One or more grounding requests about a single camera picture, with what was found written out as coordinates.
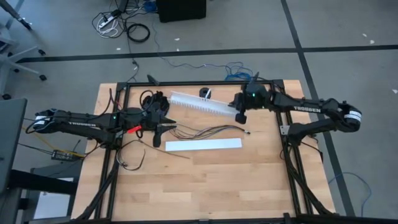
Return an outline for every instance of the concrete floor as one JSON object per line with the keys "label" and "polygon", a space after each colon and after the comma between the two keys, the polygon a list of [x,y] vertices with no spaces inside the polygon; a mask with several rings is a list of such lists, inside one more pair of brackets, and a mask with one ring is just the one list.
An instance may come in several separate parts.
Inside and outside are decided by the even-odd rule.
{"label": "concrete floor", "polygon": [[[9,2],[16,5],[18,0]],[[303,48],[398,44],[397,1],[287,0],[287,5]],[[10,33],[21,42],[18,50],[39,45],[49,57],[129,53],[125,35],[118,39],[103,39],[90,24],[97,13],[108,10],[109,0],[24,1],[19,12],[32,23],[34,30],[28,32],[14,21]],[[0,12],[1,22],[7,18]],[[157,15],[148,14],[137,16],[133,21],[149,26],[151,35],[143,44],[131,42],[132,53],[156,52],[152,21],[155,21],[163,52],[295,47],[280,0],[208,1],[207,17],[202,20],[161,24]],[[398,95],[392,91],[398,89],[398,50],[316,52],[305,53],[305,58],[320,98],[347,100],[363,112],[359,132],[332,133],[332,137],[342,170],[358,174],[372,188],[373,195],[364,208],[364,216],[398,218],[398,151],[395,150]],[[300,80],[305,95],[311,97],[308,76],[294,51],[169,59],[174,63],[193,65],[241,61],[264,78]],[[136,60],[141,66],[137,76],[141,82],[146,81],[147,74],[159,81],[223,80],[226,75],[223,68],[173,68],[157,57]],[[48,77],[46,82],[41,82],[27,73],[11,74],[7,91],[14,98],[28,99],[27,118],[49,108],[91,113],[99,84],[125,81],[134,68],[129,58],[24,65],[40,70]],[[81,139],[61,133],[44,137],[64,149],[71,149]],[[327,149],[322,135],[319,138],[320,149],[325,153],[325,172],[328,179],[332,179],[334,173]],[[21,134],[20,142],[45,147],[34,136],[25,134]],[[84,148],[83,141],[77,151],[83,152]],[[14,168],[30,170],[58,163],[40,152],[19,147]],[[355,177],[346,176],[345,181],[355,214],[359,216],[368,190]],[[337,212],[345,214],[335,183],[331,184],[331,192]]]}

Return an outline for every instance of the black box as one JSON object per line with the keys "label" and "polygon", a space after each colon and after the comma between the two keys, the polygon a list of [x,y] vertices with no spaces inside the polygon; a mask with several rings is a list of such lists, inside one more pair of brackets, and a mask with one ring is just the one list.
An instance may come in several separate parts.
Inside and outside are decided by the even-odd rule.
{"label": "black box", "polygon": [[161,22],[206,17],[206,0],[156,0],[156,6]]}

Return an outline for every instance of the white plastic comb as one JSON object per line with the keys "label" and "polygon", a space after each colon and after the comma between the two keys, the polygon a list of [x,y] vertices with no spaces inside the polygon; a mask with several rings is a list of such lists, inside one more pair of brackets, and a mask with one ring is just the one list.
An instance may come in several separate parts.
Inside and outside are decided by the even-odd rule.
{"label": "white plastic comb", "polygon": [[172,91],[170,102],[175,105],[225,116],[235,117],[235,115],[239,113],[235,108],[228,106],[227,103],[175,91]]}

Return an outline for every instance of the red clip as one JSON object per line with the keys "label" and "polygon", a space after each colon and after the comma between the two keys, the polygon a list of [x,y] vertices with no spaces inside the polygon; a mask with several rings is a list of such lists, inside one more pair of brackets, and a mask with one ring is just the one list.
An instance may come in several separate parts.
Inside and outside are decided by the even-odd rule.
{"label": "red clip", "polygon": [[142,127],[141,125],[138,125],[136,127],[133,127],[132,129],[128,130],[127,133],[131,134],[131,133],[135,133],[136,131],[140,130]]}

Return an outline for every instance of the wooden tabletop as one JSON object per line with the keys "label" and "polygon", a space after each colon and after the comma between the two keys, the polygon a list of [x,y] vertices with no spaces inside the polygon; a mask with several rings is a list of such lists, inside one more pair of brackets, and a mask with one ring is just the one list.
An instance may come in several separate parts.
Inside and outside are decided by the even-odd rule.
{"label": "wooden tabletop", "polygon": [[[298,80],[285,80],[284,83],[288,94],[296,98],[303,97]],[[139,95],[144,90],[162,91],[165,96],[170,96],[170,91],[196,96],[202,87],[134,87],[129,95],[128,106],[139,107]],[[105,109],[109,99],[109,88],[114,94],[116,84],[100,86],[95,114],[100,114]],[[211,99],[224,102],[232,101],[234,94],[240,91],[239,85],[218,85],[210,88]],[[170,105],[167,117],[176,120],[177,123],[195,129],[233,124],[247,129],[251,134],[232,129],[211,137],[241,138],[243,148],[239,149],[175,152],[189,159],[158,152],[139,142],[128,145],[123,149],[123,158],[130,168],[140,163],[144,149],[146,158],[137,171],[119,169],[112,220],[274,218],[281,217],[285,212],[294,216],[286,167],[279,157],[282,146],[275,113],[268,110],[251,110],[247,111],[246,115],[248,121],[241,125],[226,116]],[[310,122],[308,113],[293,111],[292,117],[293,122]],[[144,133],[142,140],[151,145],[152,137],[152,133]],[[136,138],[135,134],[128,134],[123,141],[128,142]],[[166,141],[176,141],[176,138],[170,133],[163,134],[160,150],[165,150]],[[316,142],[310,138],[305,138],[303,142],[317,147]],[[86,151],[92,150],[94,146],[95,143],[90,141]],[[308,186],[327,209],[334,211],[319,153],[303,144],[299,149]],[[97,192],[103,158],[102,149],[85,159],[72,218],[84,211]],[[104,196],[103,216],[106,214],[108,196],[108,193]],[[300,203],[305,211],[302,198]]]}

